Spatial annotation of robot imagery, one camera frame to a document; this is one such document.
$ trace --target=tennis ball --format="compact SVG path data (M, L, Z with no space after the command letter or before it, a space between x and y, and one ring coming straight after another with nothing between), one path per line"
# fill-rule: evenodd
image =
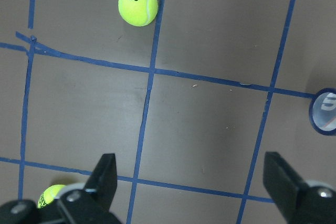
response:
M119 0L121 17L133 26L146 26L155 18L158 0Z
M58 192L65 187L65 185L53 185L48 187L40 196L37 204L37 208L45 207L54 201L54 198Z

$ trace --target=floor tile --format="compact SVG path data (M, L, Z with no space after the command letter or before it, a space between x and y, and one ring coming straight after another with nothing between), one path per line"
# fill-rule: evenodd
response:
M239 205L237 198L138 185L132 223L235 223Z
M241 224L285 224L275 204L248 200Z
M158 68L269 85L289 0L165 0Z
M17 199L19 165L0 162L0 205Z
M0 157L20 159L27 56L1 48L0 61Z
M259 151L250 195L269 197L262 171L266 151L278 152L304 178L336 186L330 170L335 157L335 139L318 134L308 118L309 99L275 94Z
M149 66L154 26L123 21L118 0L36 0L34 34L69 54Z
M78 173L66 173L36 167L26 167L24 198L37 202L41 193L51 185L85 183L88 178L89 176ZM131 186L132 185L129 182L118 181L117 191L110 208L110 211L123 221L123 223L126 223Z
M0 42L22 45L16 31L28 31L29 0L0 0Z
M261 91L155 76L140 177L242 193L265 101Z
M336 0L296 0L277 86L317 93L334 88Z
M101 154L116 153L118 174L133 176L147 81L146 73L37 55L26 160L92 170Z

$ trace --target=blue tape line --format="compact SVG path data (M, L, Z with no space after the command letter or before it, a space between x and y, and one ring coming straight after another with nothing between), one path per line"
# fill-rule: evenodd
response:
M288 11L287 11L287 16L286 16L286 20L285 20L285 26L284 26L281 41L280 41L280 47L279 47L279 51L278 51L276 63L275 63L275 66L274 66L272 79L271 79L271 84L270 84L271 87L275 87L275 84L276 84L276 81L277 81L277 78L278 78L280 64L281 64L281 60L282 60L282 55L284 54L283 51L285 49L285 44L286 44L286 40L287 40L287 36L288 36L290 21L292 19L292 15L293 15L293 11L294 11L294 6L295 6L295 0L290 0Z
M28 16L28 28L34 27L34 14L35 14L35 0L29 0L29 16Z
M62 166L56 166L56 165L46 165L41 163L35 163L35 162L25 162L26 166L36 167L36 168L42 168L42 169L48 169L48 170L57 170L59 172L65 172L65 173L79 173L83 175L91 175L92 172L88 170L79 170L79 169L73 169L73 168L67 168Z
M0 162L20 164L21 161L17 160L17 159L0 157ZM90 176L92 174L92 172L90 172L88 170L79 170L79 169L68 168L68 167L63 167L63 166L47 165L47 164L36 163L36 162L28 162L28 161L25 162L25 166L47 169L47 170L55 170L55 171L58 171L58 172L65 172L65 173L78 173L78 174L82 174L82 175L86 175L86 176ZM272 199L270 199L270 198L250 196L250 195L246 196L246 195L243 195L243 194L229 193L229 192L226 192L226 191L218 191L218 190L211 190L211 189L205 189L205 188L199 188L199 187L169 184L169 183L156 182L156 181L146 180L146 179L136 179L136 178L132 178L132 177L118 176L118 180L119 181L130 182L130 183L135 183L135 184L157 186L157 187L177 189L177 190L183 190L183 191L191 191L191 192L194 192L194 193L218 195L218 196L232 197L232 198L246 198L247 200L266 202L266 203L274 203L272 201Z
M155 182L155 181L145 180L145 179L138 179L138 183L144 184L144 185L150 185L150 186L158 186L158 187L183 190L183 191L192 191L195 193L219 195L219 196L226 196L226 197L233 197L233 198L242 198L242 194L228 193L226 191L217 191L217 190L210 190L210 189L191 187L191 186L168 184L168 183L163 183L163 182Z
M307 99L313 99L314 97L314 94L311 94L311 93L303 93L299 91L286 90L286 89L273 88L271 91L273 93L290 95L292 97L301 97L301 98L307 98Z
M177 71L165 70L165 69L156 69L155 73L163 74L165 76L181 77L181 78L192 79L192 80L197 80L197 81L207 81L207 82L241 87L241 88L246 88L246 89L269 91L269 87L267 86L261 86L261 85L255 85L255 84L243 84L238 81L225 80L225 79L214 78L214 77L209 77L209 76L200 76L200 75L192 74L192 73L177 72Z
M149 108L149 100L150 100L151 91L152 91L152 88L153 88L155 61L156 61L157 47L158 47L158 44L159 44L159 35L160 35L160 29L161 29L161 21L162 21L162 15L163 15L164 1L165 0L159 0L159 10L158 10L158 14L156 16L156 22L155 22L155 31L154 31L153 46L152 46L151 61L150 61L150 73L149 73L149 76L148 76L148 84L147 84L147 94L146 94L146 98L145 98L145 105L144 105L144 110L143 110L142 123L141 123L140 133L139 133L138 148L137 148L137 151L136 151L137 152L136 153L137 157L135 159L134 176L133 176L133 178L135 178L135 179L137 179L138 176L139 176L144 133L145 133L145 128L146 128L147 114L148 114L148 108ZM136 186L137 186L137 182L133 182L132 183L132 189L131 189L129 208L128 208L128 212L127 212L126 224L131 224L131 221L132 221L135 195L137 193L137 191L136 191L137 187Z
M20 40L23 40L24 42L27 42L28 44L31 43L29 37L23 35L22 33L19 33L18 31L15 32L15 36L16 36L16 38L18 38L18 39L20 39Z
M283 29L282 37L281 37L281 41L280 41L280 47L279 47L277 59L276 59L276 62L275 62L275 66L274 66L274 70L273 70L273 74L272 74L272 79L271 79L271 82L270 82L270 88L271 89L273 89L275 87L275 84L276 84L276 81L277 81L277 78L278 78L278 73L279 73L281 60L282 60L282 55L283 55L283 50L285 48L285 44L286 44L286 40L287 40L287 36L288 36L288 31L289 31L290 21L291 21L293 10L294 10L294 5L295 5L295 0L290 0L289 6L288 6L288 11L287 11L287 16L286 16L286 20L285 20L285 25L283 27L284 29ZM263 137L265 124L266 124L266 120L267 120L267 115L268 115L268 111L269 111L270 104L271 104L271 101L272 101L272 96L273 96L273 91L268 92L267 101L266 101L266 104L265 104L265 109L264 109L263 117L261 119L259 132L258 132L258 137L257 137L255 149L254 149L252 160L251 160L249 173L248 173L248 176L247 176L244 195L248 195L249 190L250 190L251 181L252 181L252 178L253 178L253 173L254 173L257 158L258 158L258 153L259 153L259 150L260 150L261 139ZM241 220L243 218L245 206L246 206L246 198L243 198L241 200L240 209L239 209L236 224L240 224L242 222Z
M68 60L77 60L77 61L82 61L85 63L89 63L89 64L93 64L97 66L109 67L109 68L117 68L117 69L131 70L131 71L137 71L137 72L146 72L146 73L150 71L148 67L139 67L139 66L133 66L133 65L128 65L128 64L109 62L105 60L95 60L95 59L91 59L91 58L83 57L83 56L65 54L63 52L59 52L54 49L48 48L40 43L37 43L36 46L40 48L40 49L36 49L36 53L39 55L52 56L52 57L68 59Z
M256 196L247 196L248 200L259 201L264 203L274 203L272 199L264 198L264 197L256 197Z
M16 36L23 41L29 42L29 38L26 37L25 35L19 33L19 32L16 32ZM155 45L153 45L154 49L152 49L152 54L157 52L157 47ZM93 65L97 65L97 66L110 67L110 68L118 68L118 69L138 71L138 72L146 72L146 73L153 72L153 70L151 70L148 67L139 67L139 66L134 66L134 65L109 62L109 61L105 61L105 60L95 60L95 59L91 59L91 58L88 58L88 57L66 54L66 53L54 50L50 47L47 47L47 46L45 46L45 45L43 45L39 42L36 44L36 47L38 47L39 49L35 49L35 54L39 54L39 55L46 55L46 56L51 56L51 57L56 57L56 58L61 58L61 59L68 59L68 60L78 60L78 61L86 62L86 63L89 63L89 64L93 64ZM174 71L174 70L155 69L154 73L155 74L162 74L162 75L166 75L166 76L180 77L180 78L185 78L185 79L192 79L192 80L198 80L198 81L206 81L206 82L224 84L224 85L228 85L228 86L240 87L240 88L245 88L245 89L252 89L252 90L260 90L260 91L266 91L266 92L274 92L274 93L279 93L279 94L286 94L286 95L290 95L290 96L294 96L294 97L302 97L302 98L312 99L313 96L314 96L314 94L311 94L311 93L304 93L304 92L299 92L299 91L279 89L279 88L267 87L267 86L262 86L262 85L257 85L257 84L244 84L244 83L240 83L238 81L225 80L225 79L214 78L214 77L209 77L209 76L201 76L201 75L198 75L198 74L178 72L178 71Z
M253 173L255 170L255 166L257 163L257 158L258 158L258 154L259 154L259 150L260 150L260 145L261 145L261 139L263 138L263 133L264 133L264 129L265 129L265 124L266 124L266 120L267 120L267 115L268 115L268 111L270 108L270 104L271 104L271 100L272 100L272 96L273 93L269 92L267 94L267 100L266 100L266 104L265 104L265 109L263 112L263 116L261 118L261 123L260 123L260 128L259 128L259 132L258 132L258 136L257 136L257 141L256 141L256 145L253 151L253 156L252 156L252 160L251 160L251 165L250 165L250 169L247 175L247 181L246 181L246 185L245 185L245 189L244 189L244 195L248 195L249 190L250 190L250 186L251 186L251 182L252 182L252 178L253 178ZM240 208L239 208L239 212L238 212L238 217L237 217L237 224L241 223L241 220L243 218L243 213L245 210L245 205L246 205L246 198L243 198L241 200L241 204L240 204Z
M19 46L19 45L12 45L12 44L7 44L7 43L1 43L0 42L0 47L28 53L28 50L25 47Z
M0 162L11 163L11 164L20 164L21 160L11 159L6 157L0 157Z
M33 61L34 61L34 51L35 51L36 38L31 37L30 49L28 53L28 67L26 76L26 86L25 95L23 98L22 106L22 120L21 120L21 147L20 147L20 168L19 168L19 185L18 185L18 199L22 199L23 196L23 183L24 183L24 170L25 170L25 155L26 155L26 135L27 135L27 120L28 120L28 99L29 99L29 89L30 80L32 75Z

